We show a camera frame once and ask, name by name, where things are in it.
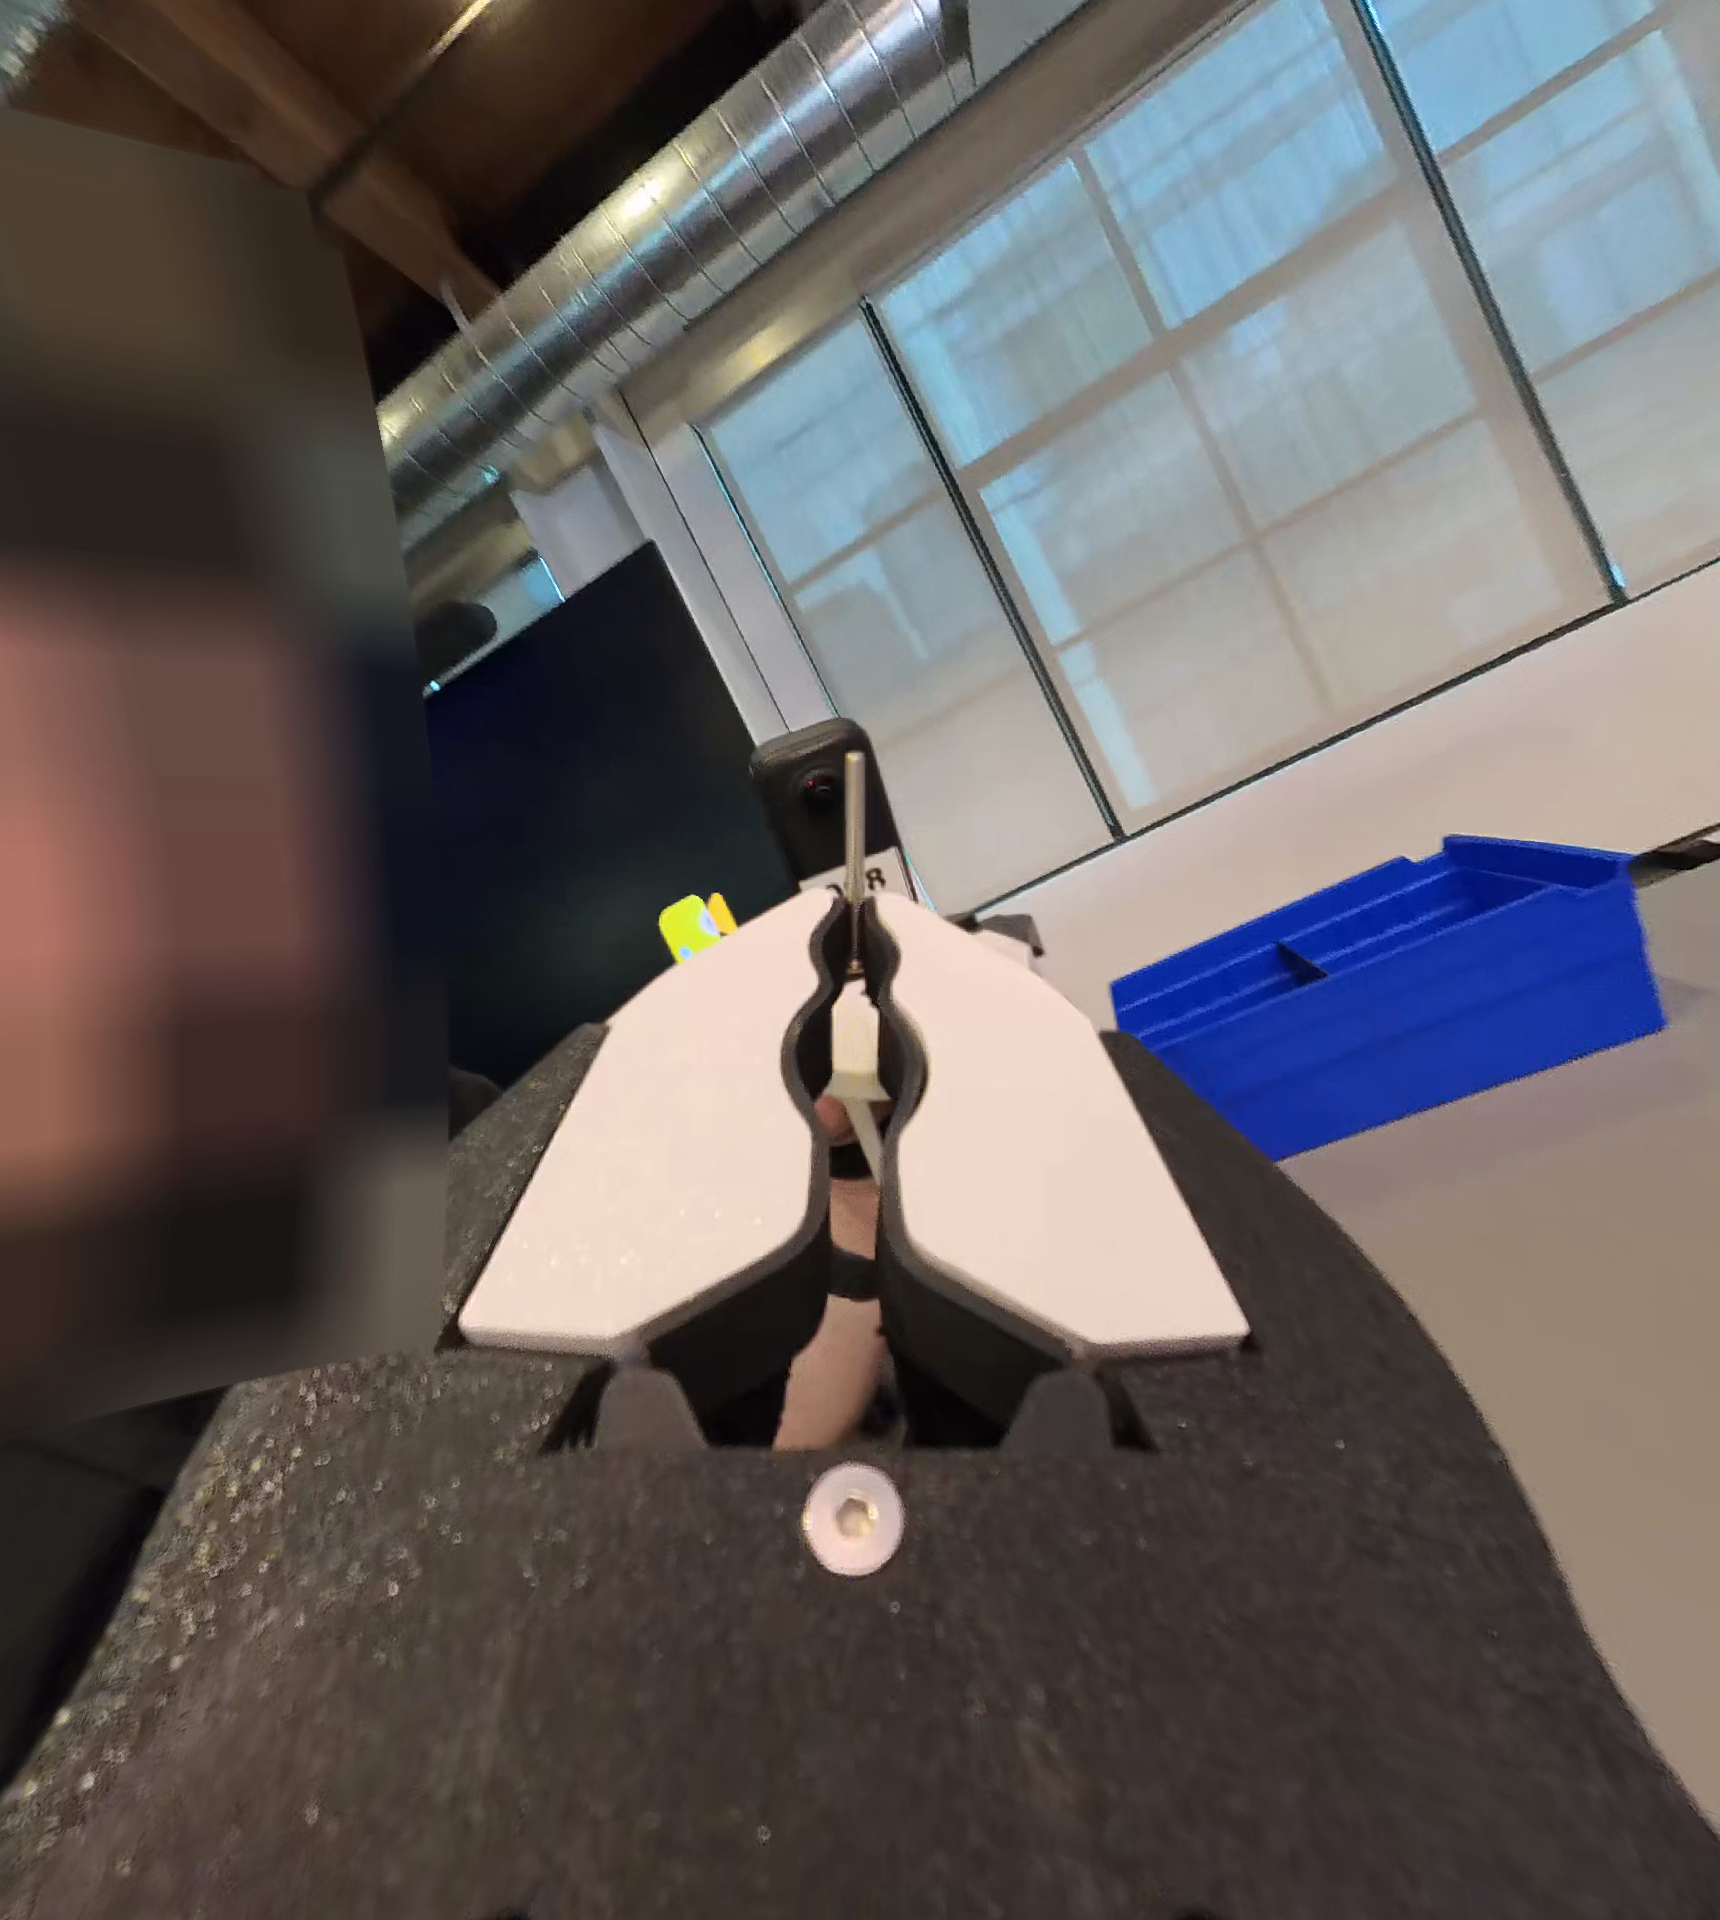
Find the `grey desk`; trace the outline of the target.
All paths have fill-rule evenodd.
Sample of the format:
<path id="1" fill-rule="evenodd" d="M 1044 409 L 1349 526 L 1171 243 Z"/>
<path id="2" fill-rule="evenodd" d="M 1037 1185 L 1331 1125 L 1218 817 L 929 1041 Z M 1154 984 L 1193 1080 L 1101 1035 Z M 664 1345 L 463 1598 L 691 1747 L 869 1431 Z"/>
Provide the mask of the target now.
<path id="1" fill-rule="evenodd" d="M 1720 859 L 1639 901 L 1661 1034 L 1285 1166 L 1127 1070 L 1255 1332 L 1132 1380 L 1171 1916 L 1720 1916 Z"/>

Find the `blue plastic bin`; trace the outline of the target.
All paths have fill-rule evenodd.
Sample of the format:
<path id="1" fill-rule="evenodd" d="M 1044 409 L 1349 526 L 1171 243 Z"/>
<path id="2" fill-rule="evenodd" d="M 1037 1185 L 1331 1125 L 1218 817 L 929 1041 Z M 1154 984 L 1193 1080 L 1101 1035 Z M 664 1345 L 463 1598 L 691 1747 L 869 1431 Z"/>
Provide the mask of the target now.
<path id="1" fill-rule="evenodd" d="M 1630 854 L 1449 833 L 1110 984 L 1114 1026 L 1280 1162 L 1634 1044 Z"/>

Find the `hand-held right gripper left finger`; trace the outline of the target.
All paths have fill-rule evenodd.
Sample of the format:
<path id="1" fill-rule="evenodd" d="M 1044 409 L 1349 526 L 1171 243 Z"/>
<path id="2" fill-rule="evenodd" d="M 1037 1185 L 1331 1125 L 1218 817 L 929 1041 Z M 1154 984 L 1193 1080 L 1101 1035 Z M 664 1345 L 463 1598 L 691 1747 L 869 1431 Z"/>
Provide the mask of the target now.
<path id="1" fill-rule="evenodd" d="M 847 901 L 800 891 L 606 1024 L 455 1314 L 487 1355 L 655 1370 L 776 1431 L 829 1297 L 817 1112 Z"/>

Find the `silver spiral air duct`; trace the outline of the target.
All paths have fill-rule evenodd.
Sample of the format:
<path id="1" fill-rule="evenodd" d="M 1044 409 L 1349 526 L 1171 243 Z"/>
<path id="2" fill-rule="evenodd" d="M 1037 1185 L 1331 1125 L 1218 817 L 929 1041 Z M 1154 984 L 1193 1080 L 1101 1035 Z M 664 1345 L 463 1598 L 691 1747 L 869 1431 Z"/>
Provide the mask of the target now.
<path id="1" fill-rule="evenodd" d="M 667 353 L 980 88 L 969 6 L 804 12 L 377 404 L 415 609 L 552 434 Z"/>

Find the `large grid window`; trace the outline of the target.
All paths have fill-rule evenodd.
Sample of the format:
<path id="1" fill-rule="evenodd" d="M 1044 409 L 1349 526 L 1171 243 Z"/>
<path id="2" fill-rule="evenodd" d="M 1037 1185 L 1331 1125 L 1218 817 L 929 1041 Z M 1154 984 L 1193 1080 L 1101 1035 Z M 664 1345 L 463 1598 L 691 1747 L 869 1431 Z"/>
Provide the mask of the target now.
<path id="1" fill-rule="evenodd" d="M 696 437 L 1000 896 L 1720 559 L 1720 3 L 1245 3 Z"/>

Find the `large black screen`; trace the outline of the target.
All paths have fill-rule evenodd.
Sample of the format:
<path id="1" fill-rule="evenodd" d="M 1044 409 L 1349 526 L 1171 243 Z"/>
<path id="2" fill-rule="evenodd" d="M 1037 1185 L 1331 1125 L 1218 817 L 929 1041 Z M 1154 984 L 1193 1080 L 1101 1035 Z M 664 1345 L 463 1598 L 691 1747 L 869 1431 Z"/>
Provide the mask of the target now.
<path id="1" fill-rule="evenodd" d="M 796 879 L 752 735 L 652 544 L 423 698 L 448 1056 L 502 1089 L 672 963 L 660 913 Z"/>

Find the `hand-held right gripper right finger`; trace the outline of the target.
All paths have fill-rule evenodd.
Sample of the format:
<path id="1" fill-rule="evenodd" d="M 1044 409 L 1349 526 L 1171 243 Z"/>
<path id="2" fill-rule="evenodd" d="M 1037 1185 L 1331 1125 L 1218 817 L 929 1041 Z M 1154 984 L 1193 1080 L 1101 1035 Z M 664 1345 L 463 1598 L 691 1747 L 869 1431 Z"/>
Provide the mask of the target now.
<path id="1" fill-rule="evenodd" d="M 868 904 L 892 1102 L 874 1242 L 908 1435 L 994 1446 L 1039 1380 L 1235 1351 L 1249 1320 L 1103 1034 L 1030 963 Z"/>

